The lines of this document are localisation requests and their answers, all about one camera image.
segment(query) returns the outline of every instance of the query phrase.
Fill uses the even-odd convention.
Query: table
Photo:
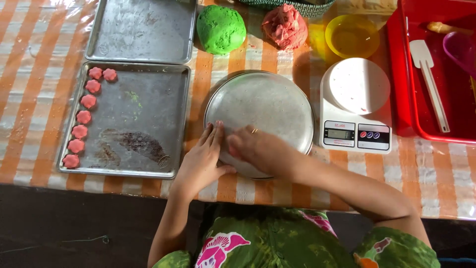
[[[200,10],[210,4],[239,11],[248,36],[240,48],[223,56],[198,49],[196,38],[193,60],[188,64],[192,83],[186,151],[202,132],[210,90],[242,70],[265,70],[292,79],[318,107],[321,76],[336,61],[328,49],[318,44],[314,50],[305,45],[293,52],[278,51],[263,42],[263,11],[226,0],[200,0]],[[65,118],[96,6],[97,0],[0,0],[0,183],[166,198],[171,181],[56,171]],[[394,0],[338,0],[324,16],[308,19],[308,23],[322,31],[337,15],[357,13],[382,28],[395,8]],[[318,39],[322,38],[320,34],[316,34]],[[381,29],[381,41],[370,59],[388,73],[385,28]],[[327,151],[317,146],[312,155],[397,188],[411,198],[423,217],[476,219],[475,147],[396,135],[392,139],[388,155]],[[319,189],[280,180],[252,181],[239,175],[221,177],[197,198],[350,209],[339,198]]]

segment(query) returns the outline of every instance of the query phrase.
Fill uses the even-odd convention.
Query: green dough ball
[[[237,49],[246,38],[245,22],[236,10],[206,6],[198,15],[197,33],[206,52],[226,54]]]

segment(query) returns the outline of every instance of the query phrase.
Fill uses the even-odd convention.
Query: woman's left hand
[[[222,121],[208,123],[197,144],[185,155],[170,194],[191,201],[203,188],[224,174],[236,173],[230,165],[217,167],[220,145],[223,140]]]

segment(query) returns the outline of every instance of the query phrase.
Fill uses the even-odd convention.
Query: digital kitchen scale
[[[332,65],[321,81],[319,145],[388,154],[392,148],[390,82],[375,63],[351,58]]]

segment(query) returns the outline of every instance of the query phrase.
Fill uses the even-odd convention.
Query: purple plastic scoop
[[[456,64],[476,79],[476,48],[469,35],[451,32],[443,39],[445,53]]]

